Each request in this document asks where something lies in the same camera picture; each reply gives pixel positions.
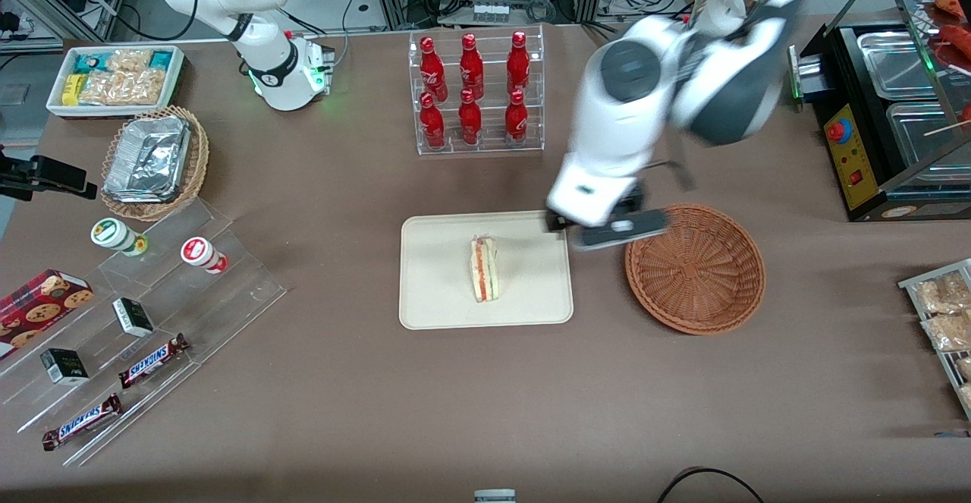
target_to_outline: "clear acrylic shelf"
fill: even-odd
[[[18,433],[36,439],[37,450],[42,451],[46,431],[118,393],[124,407],[121,416],[104,420],[48,452],[63,465],[83,464],[276,303],[287,290],[228,226],[225,217],[196,200],[146,231],[149,251],[145,255],[128,258],[117,253],[94,271],[100,278],[95,288],[101,291],[98,301],[22,352],[0,376],[4,399],[0,410],[14,420]],[[229,257],[229,267],[210,275],[181,261],[179,247],[192,236],[207,237]],[[152,336],[136,338],[121,330],[111,305],[120,296],[142,303],[156,327]],[[188,350],[132,388],[121,389],[118,373],[179,333],[190,342]],[[75,388],[51,383],[39,361],[39,352],[48,347],[77,351],[90,379]]]
[[[529,52],[529,85],[523,92],[525,96],[523,102],[529,117],[526,120],[524,145],[512,148],[506,144],[505,115],[506,106],[509,105],[509,93],[506,91],[506,57],[509,56],[513,32],[516,30],[526,33],[526,50]],[[543,150],[545,146],[543,29],[539,26],[483,28],[475,29],[475,34],[476,47],[479,48],[479,54],[482,54],[482,66],[485,68],[485,96],[478,101],[479,108],[482,109],[482,140],[479,141],[478,146],[465,144],[458,122],[458,108],[461,105],[459,92],[462,90],[462,80],[458,71],[458,62],[462,57],[461,39],[454,36],[453,30],[426,30],[421,33],[411,33],[409,36],[408,71],[419,154],[517,153]],[[422,50],[419,50],[417,44],[423,36],[431,36],[431,39],[435,40],[435,51],[445,65],[448,99],[438,105],[445,120],[445,148],[441,150],[428,148],[422,134],[422,122],[419,119],[419,113],[422,110],[419,96],[424,91],[424,83],[420,70]]]

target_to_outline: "cookie box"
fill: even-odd
[[[82,306],[94,293],[80,278],[46,270],[0,300],[0,359]]]

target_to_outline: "coca-cola bottle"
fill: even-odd
[[[435,100],[430,93],[422,92],[419,101],[422,103],[419,119],[428,148],[441,150],[445,147],[445,120],[442,119],[442,113],[435,106]]]
[[[475,34],[462,34],[462,59],[458,62],[458,70],[462,73],[462,87],[471,89],[475,98],[481,99],[486,94],[486,75],[482,70],[482,55],[476,49]]]
[[[506,89],[526,91],[529,85],[529,53],[526,52],[526,33],[517,30],[513,33],[513,49],[506,60]]]
[[[448,99],[448,86],[445,85],[442,58],[435,53],[435,43],[430,37],[424,36],[419,46],[422,46],[422,82],[426,85],[426,90],[435,96],[436,101],[445,102]]]
[[[513,90],[509,94],[509,106],[506,108],[506,144],[517,148],[526,141],[526,119],[529,113],[523,105],[523,91]]]
[[[462,106],[458,108],[458,121],[462,124],[462,140],[468,146],[475,146],[482,137],[482,110],[479,110],[471,88],[462,90],[461,95]]]

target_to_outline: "brown woven basket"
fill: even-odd
[[[138,115],[135,119],[125,122],[125,126],[128,126],[129,123],[135,120],[161,118],[163,116],[179,116],[187,120],[192,126],[190,148],[188,148],[188,153],[185,154],[185,169],[181,178],[181,192],[170,203],[122,203],[108,198],[102,191],[101,199],[115,215],[135,218],[145,222],[155,222],[168,213],[179,209],[185,203],[190,202],[192,198],[195,198],[199,194],[199,189],[202,188],[202,181],[206,178],[206,164],[209,163],[209,138],[206,137],[206,130],[202,129],[199,120],[191,112],[180,106],[166,106],[166,108],[161,110],[153,110],[153,112]],[[115,150],[118,148],[118,139],[121,137],[121,130],[123,129],[124,126],[121,126],[121,129],[115,134],[115,140],[108,147],[108,155],[105,156],[105,161],[101,164],[102,182],[104,182],[105,178],[108,178],[108,169],[112,166],[112,160],[115,158]]]
[[[665,212],[667,232],[627,245],[624,268],[637,300],[689,334],[738,328],[762,303],[765,266],[755,241],[728,215],[694,203]]]

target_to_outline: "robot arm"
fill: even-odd
[[[257,94],[272,108],[294,110],[329,92],[333,51],[289,39],[271,11],[287,0],[165,0],[233,42],[250,67]]]
[[[651,161],[663,126],[710,144],[762,129],[779,96],[781,54],[799,1],[757,0],[743,21],[724,10],[728,3],[689,30],[649,16],[594,52],[580,78],[569,153],[547,199],[551,230],[583,226],[580,248],[662,233],[663,212],[638,212],[636,174]],[[728,25],[737,39],[705,32]]]

